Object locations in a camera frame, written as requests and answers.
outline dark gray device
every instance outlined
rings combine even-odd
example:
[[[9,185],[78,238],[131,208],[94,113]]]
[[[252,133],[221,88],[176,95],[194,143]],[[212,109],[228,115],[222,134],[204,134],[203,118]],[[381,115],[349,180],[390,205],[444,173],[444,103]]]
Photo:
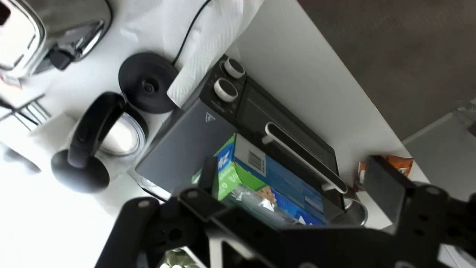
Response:
[[[234,122],[244,83],[240,63],[222,58],[185,107],[164,124],[136,171],[170,194],[189,188],[206,158],[237,133]]]

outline cardboard box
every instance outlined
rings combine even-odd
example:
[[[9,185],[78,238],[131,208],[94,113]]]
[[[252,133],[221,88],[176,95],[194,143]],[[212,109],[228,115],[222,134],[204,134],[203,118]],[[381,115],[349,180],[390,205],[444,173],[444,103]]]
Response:
[[[323,197],[291,170],[268,156],[243,136],[233,136],[216,153],[219,161],[219,194],[224,201],[240,186],[256,192],[261,205],[285,211],[304,225],[326,225]]]

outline orange object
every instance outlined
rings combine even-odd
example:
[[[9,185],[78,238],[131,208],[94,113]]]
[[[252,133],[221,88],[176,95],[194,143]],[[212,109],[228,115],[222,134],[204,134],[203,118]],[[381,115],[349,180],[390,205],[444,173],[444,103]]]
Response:
[[[413,167],[414,167],[414,158],[401,158],[401,156],[395,156],[395,155],[387,155],[384,156],[386,161],[395,167],[396,170],[399,170],[402,174],[405,174],[407,177],[411,174]],[[361,161],[359,167],[358,167],[358,182],[356,186],[362,186],[363,180],[366,177],[366,170],[368,170],[368,164],[366,161]]]

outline floor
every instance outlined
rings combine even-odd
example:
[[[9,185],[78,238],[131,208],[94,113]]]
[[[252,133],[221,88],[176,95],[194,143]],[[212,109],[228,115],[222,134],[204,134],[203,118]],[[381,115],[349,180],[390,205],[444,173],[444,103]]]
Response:
[[[476,97],[476,2],[300,2],[402,140]]]

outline desk surface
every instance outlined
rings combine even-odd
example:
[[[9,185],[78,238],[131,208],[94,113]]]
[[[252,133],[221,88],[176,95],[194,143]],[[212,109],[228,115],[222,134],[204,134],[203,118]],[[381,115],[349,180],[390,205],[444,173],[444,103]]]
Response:
[[[26,89],[47,91],[42,101],[47,109],[54,115],[67,112],[76,118],[100,92],[120,92],[117,76],[128,55],[142,49],[164,51],[161,42],[158,48],[151,48],[151,43],[139,48],[140,42],[124,39],[120,25],[127,18],[124,13],[117,15],[111,33],[85,61],[73,64],[64,73],[38,76],[26,83]],[[250,76],[335,147],[346,182],[353,180],[358,162],[369,155],[410,156],[298,2],[265,2],[231,51],[242,58]],[[158,131],[167,116],[151,116],[151,130]],[[419,165],[414,167],[411,179],[427,182]],[[369,226],[387,226],[389,222],[372,200],[363,197],[363,201],[371,210]]]

